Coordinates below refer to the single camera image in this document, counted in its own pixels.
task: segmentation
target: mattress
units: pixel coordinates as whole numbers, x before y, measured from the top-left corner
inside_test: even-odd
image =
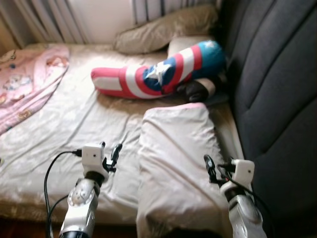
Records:
[[[45,44],[31,45],[41,49]],[[45,106],[0,136],[0,216],[43,221],[46,218],[44,177],[59,152],[81,148],[86,143],[106,143],[105,155],[123,142],[117,172],[110,173],[101,187],[96,213],[97,223],[135,224],[140,184],[137,151],[140,127],[146,110],[183,104],[170,96],[156,100],[127,100],[100,95],[94,89],[93,67],[125,64],[155,64],[166,52],[125,56],[110,45],[69,45],[70,67]],[[210,108],[223,156],[243,158],[234,120],[227,103]],[[80,158],[61,157],[48,179],[50,203],[69,193],[83,177]],[[61,202],[53,213],[54,221],[63,221],[67,210]]]

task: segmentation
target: black cable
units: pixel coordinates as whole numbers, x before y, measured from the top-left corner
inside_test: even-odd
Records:
[[[47,181],[48,181],[48,177],[49,177],[49,173],[51,171],[51,168],[53,166],[53,164],[55,163],[55,161],[63,154],[67,154],[67,153],[71,153],[71,154],[74,154],[78,157],[81,157],[82,155],[82,150],[78,149],[78,150],[75,150],[75,151],[64,151],[64,152],[61,152],[59,153],[54,159],[53,161],[51,162],[48,170],[46,171],[46,174],[45,174],[45,178],[44,178],[44,197],[45,197],[45,206],[46,206],[46,211],[47,211],[47,215],[49,215],[51,209],[50,209],[50,202],[49,202],[49,196],[48,196],[48,188],[47,188]],[[51,223],[51,219],[48,220],[48,225],[49,225],[49,232],[46,233],[46,238],[51,238],[51,233],[53,232],[52,231],[52,223]]]
[[[234,183],[235,185],[237,185],[238,187],[244,189],[245,191],[247,191],[249,194],[251,194],[257,201],[259,201],[261,203],[261,205],[264,207],[264,209],[266,210],[268,216],[269,216],[269,219],[270,219],[270,224],[271,224],[271,229],[272,229],[272,235],[273,235],[273,238],[275,237],[275,227],[274,227],[274,224],[273,224],[273,219],[272,219],[272,215],[271,215],[271,212],[267,206],[267,204],[259,197],[257,196],[253,191],[249,190],[247,187],[244,187],[242,184],[236,182],[235,180],[233,180],[232,178],[230,178],[227,174],[225,174],[221,167],[223,165],[217,165],[217,169],[219,170],[219,172],[221,173],[222,176],[224,176],[224,178],[228,179],[229,181],[231,181],[232,183]]]
[[[50,212],[48,213],[48,216],[47,216],[47,219],[46,219],[46,226],[45,226],[46,227],[45,228],[45,234],[46,234],[47,237],[51,236],[51,229],[52,229],[51,217],[52,217],[53,210],[55,209],[57,204],[59,204],[62,200],[66,199],[67,197],[68,197],[68,195],[60,198],[56,203],[54,203],[54,205],[50,209]]]

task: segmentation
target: white star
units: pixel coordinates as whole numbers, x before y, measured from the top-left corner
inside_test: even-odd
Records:
[[[205,47],[214,47],[214,43],[212,41],[205,42]]]
[[[153,70],[149,72],[146,78],[157,79],[159,84],[163,84],[163,74],[171,67],[171,64],[163,64],[163,62],[154,65]]]

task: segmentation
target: black cushion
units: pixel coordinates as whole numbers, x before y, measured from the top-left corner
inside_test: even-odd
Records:
[[[253,189],[268,204],[279,237],[315,233],[316,1],[223,2],[219,40],[244,156],[256,165]]]

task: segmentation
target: pink blanket with cartoon print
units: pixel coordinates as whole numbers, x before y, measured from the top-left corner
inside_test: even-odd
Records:
[[[69,50],[13,50],[0,58],[0,135],[43,107],[68,68]]]

